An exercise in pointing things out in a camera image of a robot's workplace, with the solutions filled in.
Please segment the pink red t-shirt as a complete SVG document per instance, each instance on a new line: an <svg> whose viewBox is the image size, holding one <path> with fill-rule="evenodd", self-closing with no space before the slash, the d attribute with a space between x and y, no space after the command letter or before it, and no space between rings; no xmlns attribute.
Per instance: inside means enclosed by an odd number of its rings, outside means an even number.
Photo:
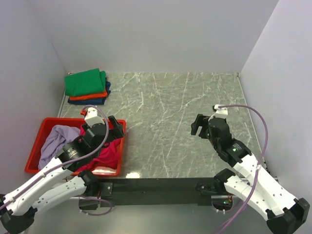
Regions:
<svg viewBox="0 0 312 234"><path fill-rule="evenodd" d="M97 167L104 167L109 169L117 169L118 161L120 159L120 144L121 138L112 141L110 144L105 144L106 148L103 148L98 157L94 158L90 163L82 166L77 170L81 172L84 170L93 171Z"/></svg>

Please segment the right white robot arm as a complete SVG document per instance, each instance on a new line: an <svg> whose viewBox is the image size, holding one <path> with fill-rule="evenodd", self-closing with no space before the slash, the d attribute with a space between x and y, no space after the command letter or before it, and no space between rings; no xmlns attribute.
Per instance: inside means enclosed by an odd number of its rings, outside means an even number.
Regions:
<svg viewBox="0 0 312 234"><path fill-rule="evenodd" d="M237 196L257 211L274 234L293 234L307 220L310 205L284 189L241 141L232 137L226 119L197 115L191 134L208 139L218 156L231 166L215 175L214 190Z"/></svg>

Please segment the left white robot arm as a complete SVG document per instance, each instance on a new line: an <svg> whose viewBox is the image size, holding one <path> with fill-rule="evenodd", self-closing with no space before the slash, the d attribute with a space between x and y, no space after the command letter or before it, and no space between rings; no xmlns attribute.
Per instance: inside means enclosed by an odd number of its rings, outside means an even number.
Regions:
<svg viewBox="0 0 312 234"><path fill-rule="evenodd" d="M39 213L69 198L94 195L98 180L80 169L99 156L110 143L124 137L114 116L86 118L85 133L66 143L36 175L0 199L0 221L9 234L27 230Z"/></svg>

